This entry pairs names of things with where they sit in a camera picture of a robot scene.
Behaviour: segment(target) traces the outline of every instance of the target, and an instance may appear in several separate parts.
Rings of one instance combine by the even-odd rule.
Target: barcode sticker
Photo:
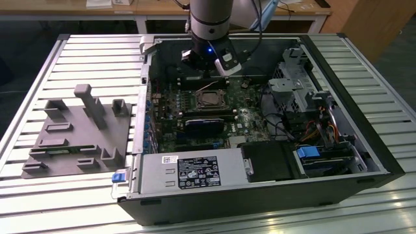
[[[161,163],[177,163],[177,156],[162,156]]]

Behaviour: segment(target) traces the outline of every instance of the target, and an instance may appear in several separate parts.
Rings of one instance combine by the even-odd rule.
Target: wooden table
[[[145,21],[185,20],[188,14],[172,0],[134,0],[129,6],[96,10],[88,10],[85,3],[86,0],[0,0],[0,20],[133,20],[138,33],[145,34]],[[272,20],[310,21],[309,33],[318,33],[330,9],[321,8],[314,0],[302,0],[288,7],[294,12],[289,15],[277,8]]]
[[[302,0],[301,3],[288,5],[290,14],[285,9],[276,9],[272,20],[305,20],[312,21],[308,33],[318,33],[325,22],[326,16],[330,15],[330,8],[321,8],[314,0]],[[188,13],[177,7],[172,0],[138,0],[136,9],[137,29],[141,34],[146,33],[146,20],[186,20]]]
[[[0,20],[136,20],[137,3],[89,10],[86,0],[0,0]]]

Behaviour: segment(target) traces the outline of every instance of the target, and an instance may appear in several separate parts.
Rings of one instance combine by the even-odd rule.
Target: blue latch
[[[110,177],[110,181],[113,183],[125,182],[125,173],[114,173]]]
[[[300,147],[298,150],[296,150],[297,155],[300,158],[302,157],[318,157],[318,151],[316,146],[304,146]]]

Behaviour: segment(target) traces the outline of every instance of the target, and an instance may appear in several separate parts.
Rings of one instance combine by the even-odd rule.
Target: power supply label
[[[216,156],[177,159],[177,176],[180,189],[220,186]]]

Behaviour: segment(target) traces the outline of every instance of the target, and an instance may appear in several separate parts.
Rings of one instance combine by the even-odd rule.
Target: slotted aluminum surface
[[[329,65],[380,134],[406,175],[337,205],[254,214],[158,227],[141,227],[110,197],[112,173],[24,180],[28,158],[46,115],[49,98],[81,105],[72,88],[89,83],[101,103],[136,103],[141,58],[137,35],[70,36],[44,75],[12,150],[0,164],[0,233],[384,233],[413,232],[416,225],[416,124],[402,103],[361,54],[334,35],[312,36]]]

